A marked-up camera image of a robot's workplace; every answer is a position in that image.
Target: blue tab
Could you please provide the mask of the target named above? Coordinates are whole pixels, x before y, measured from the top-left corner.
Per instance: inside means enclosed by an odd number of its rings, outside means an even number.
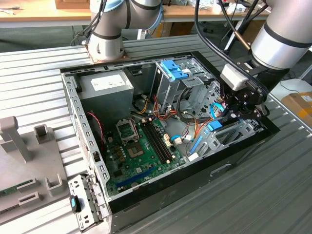
[[[173,60],[165,60],[161,62],[164,70],[171,76],[173,80],[185,79],[189,76],[182,72],[180,67]]]
[[[72,203],[72,207],[74,207],[75,206],[75,199],[74,198],[72,198],[71,203]]]
[[[222,128],[222,124],[218,120],[209,123],[207,126],[211,132],[218,128]]]

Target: blue drive bracket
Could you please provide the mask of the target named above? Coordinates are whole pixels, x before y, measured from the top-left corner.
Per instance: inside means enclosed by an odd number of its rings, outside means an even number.
[[[189,77],[187,74],[182,72],[179,65],[176,65],[173,60],[164,60],[160,63],[160,65],[173,80],[185,79]]]

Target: expansion slot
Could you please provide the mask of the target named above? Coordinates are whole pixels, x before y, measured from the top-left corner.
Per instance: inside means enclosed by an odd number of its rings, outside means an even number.
[[[149,142],[151,143],[153,149],[155,150],[160,162],[164,164],[168,163],[168,161],[171,161],[172,156],[162,139],[159,137],[153,124],[151,122],[143,123],[141,125],[141,128],[148,138]]]
[[[126,179],[126,180],[124,180],[122,182],[119,182],[119,183],[116,184],[116,187],[126,186],[127,184],[131,184],[132,182],[135,182],[138,179],[144,178],[144,177],[148,176],[154,169],[155,169],[155,167],[152,167],[152,168],[148,169],[145,172],[142,172],[142,173],[140,173],[138,175],[135,175],[135,176],[133,176],[133,177],[131,177],[129,179]]]

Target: slotted metal surface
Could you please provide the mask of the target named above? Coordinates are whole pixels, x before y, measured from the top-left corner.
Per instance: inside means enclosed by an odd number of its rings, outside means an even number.
[[[125,42],[133,58],[201,52],[219,70],[225,64],[197,36]],[[89,64],[81,46],[3,53],[0,117],[15,115],[19,132],[46,123],[55,130],[68,178],[86,164],[68,116],[59,68]],[[312,138],[271,98],[270,119],[281,131],[243,162],[122,234],[312,233]],[[87,231],[100,233],[101,225]],[[68,199],[0,227],[0,233],[79,233]]]

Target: white connector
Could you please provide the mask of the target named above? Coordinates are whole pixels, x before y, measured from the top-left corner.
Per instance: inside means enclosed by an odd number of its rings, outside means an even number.
[[[175,143],[176,145],[180,145],[180,144],[182,144],[183,142],[182,142],[182,139],[181,139],[180,137],[178,137],[178,138],[174,139],[174,143]]]

